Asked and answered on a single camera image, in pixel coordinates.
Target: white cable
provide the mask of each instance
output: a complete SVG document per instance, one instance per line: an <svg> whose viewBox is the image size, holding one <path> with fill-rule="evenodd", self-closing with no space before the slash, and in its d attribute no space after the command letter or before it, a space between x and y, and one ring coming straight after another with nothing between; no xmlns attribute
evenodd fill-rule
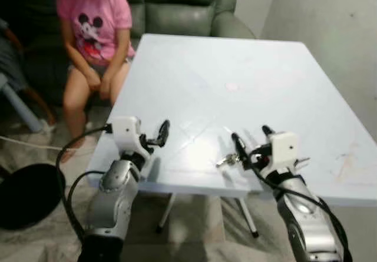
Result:
<svg viewBox="0 0 377 262"><path fill-rule="evenodd" d="M50 150L58 150L58 151L62 150L62 147L48 146L48 145L39 145L39 144L29 143L29 142L25 142L25 141L21 141L21 140L15 140L13 138L4 137L2 135L0 135L0 140L9 141L9 142L13 142L13 143L17 143L17 144L21 144L21 145L33 147L33 148L39 148L39 149L50 149ZM90 148L87 148L87 149L84 149L84 150L81 149L80 151L91 151L94 148L95 147L90 147ZM79 149L80 148L68 148L67 150L76 151L76 150L79 150Z"/></svg>

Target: person's arm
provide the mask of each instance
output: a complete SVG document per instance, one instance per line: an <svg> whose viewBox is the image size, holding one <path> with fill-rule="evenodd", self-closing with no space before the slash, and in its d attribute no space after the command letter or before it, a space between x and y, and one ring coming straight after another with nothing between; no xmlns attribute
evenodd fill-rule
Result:
<svg viewBox="0 0 377 262"><path fill-rule="evenodd" d="M70 21L61 20L61 30L64 41L64 47L68 56L71 58L75 67L86 77L91 90L98 90L101 80L98 74L89 66L88 62L75 47L75 35L72 30Z"/></svg>
<svg viewBox="0 0 377 262"><path fill-rule="evenodd" d="M110 96L110 81L113 76L120 70L122 64L124 63L128 48L130 47L130 30L129 29L117 29L117 49L113 58L110 61L107 70L102 77L102 83L100 88L101 99L107 99Z"/></svg>
<svg viewBox="0 0 377 262"><path fill-rule="evenodd" d="M17 36L11 31L11 29L9 28L5 29L4 35L13 43L13 45L15 46L15 48L17 48L19 52L24 51L24 47L22 46L22 43L19 41Z"/></svg>

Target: girl's hand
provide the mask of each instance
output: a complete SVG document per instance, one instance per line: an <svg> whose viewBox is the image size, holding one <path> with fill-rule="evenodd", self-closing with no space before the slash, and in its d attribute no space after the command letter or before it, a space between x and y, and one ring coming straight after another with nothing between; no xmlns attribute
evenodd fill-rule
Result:
<svg viewBox="0 0 377 262"><path fill-rule="evenodd" d="M110 79L103 78L100 87L100 98L102 100L109 99L110 97Z"/></svg>
<svg viewBox="0 0 377 262"><path fill-rule="evenodd" d="M86 77L90 90L98 91L101 86L101 80L98 74L93 70Z"/></svg>

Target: sofa armrest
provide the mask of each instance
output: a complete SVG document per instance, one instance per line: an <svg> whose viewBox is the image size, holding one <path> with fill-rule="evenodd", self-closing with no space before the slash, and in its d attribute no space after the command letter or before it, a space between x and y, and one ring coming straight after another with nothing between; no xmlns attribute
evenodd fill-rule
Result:
<svg viewBox="0 0 377 262"><path fill-rule="evenodd" d="M214 17L211 36L255 39L252 31L231 12L222 12Z"/></svg>

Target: black round object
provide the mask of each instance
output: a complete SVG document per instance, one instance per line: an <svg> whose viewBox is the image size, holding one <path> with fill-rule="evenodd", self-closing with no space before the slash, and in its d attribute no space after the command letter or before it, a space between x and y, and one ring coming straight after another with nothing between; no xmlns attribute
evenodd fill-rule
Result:
<svg viewBox="0 0 377 262"><path fill-rule="evenodd" d="M65 187L64 175L59 175ZM47 217L60 199L55 166L34 164L22 168L0 184L0 228L31 227Z"/></svg>

